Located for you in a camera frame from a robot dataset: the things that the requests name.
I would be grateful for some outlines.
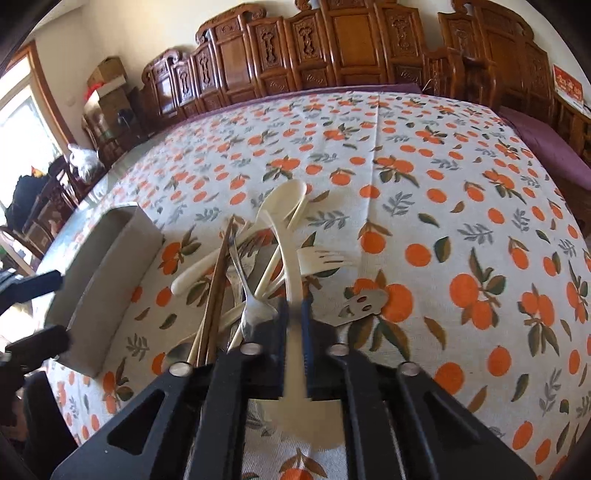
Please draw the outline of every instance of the wooden chopstick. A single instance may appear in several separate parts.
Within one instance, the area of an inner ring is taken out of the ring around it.
[[[216,340],[219,320],[222,314],[223,294],[226,288],[226,266],[228,263],[228,239],[234,223],[234,217],[230,219],[226,233],[222,240],[220,253],[217,256],[213,270],[212,283],[209,287],[205,315],[203,316],[203,328],[201,336],[197,335],[187,358],[187,363],[196,367],[202,367],[206,363],[214,362],[216,357]]]

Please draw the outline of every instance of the silver screw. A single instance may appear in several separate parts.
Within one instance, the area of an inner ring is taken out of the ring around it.
[[[400,369],[400,373],[402,373],[406,377],[415,377],[421,371],[421,367],[412,362],[404,362],[398,368]]]
[[[240,351],[244,355],[258,355],[262,352],[262,346],[258,343],[245,343],[240,347]]]
[[[186,377],[191,374],[193,367],[186,362],[177,362],[170,365],[168,371],[175,377]]]
[[[344,343],[336,343],[329,348],[329,355],[345,356],[349,355],[349,347]]]

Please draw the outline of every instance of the white plastic bag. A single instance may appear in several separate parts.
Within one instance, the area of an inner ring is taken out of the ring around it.
[[[92,180],[105,169],[94,150],[88,150],[76,144],[68,144],[68,150],[72,152],[70,163],[78,169],[78,176],[84,183],[91,184]]]

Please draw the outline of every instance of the open box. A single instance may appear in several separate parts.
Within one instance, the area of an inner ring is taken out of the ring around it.
[[[67,327],[72,345],[58,361],[100,373],[131,295],[162,246],[163,235],[137,205],[115,207],[95,225],[64,272],[45,325]]]

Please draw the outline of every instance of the tablecloth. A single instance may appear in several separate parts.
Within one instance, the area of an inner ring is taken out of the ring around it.
[[[197,329],[211,275],[183,297],[171,294],[172,279],[219,246],[232,215],[254,220],[291,178],[308,184],[310,200],[298,244],[355,264],[304,280],[314,314],[362,288],[384,289],[381,314],[354,323],[348,341],[375,362],[421,365],[548,478],[589,419],[591,257],[511,128],[488,108],[424,95],[315,93],[238,106],[180,125],[137,162],[70,247],[129,201],[165,235],[103,373],[49,365],[76,440],[123,408]],[[246,478],[346,477],[343,447],[314,451],[251,407]]]

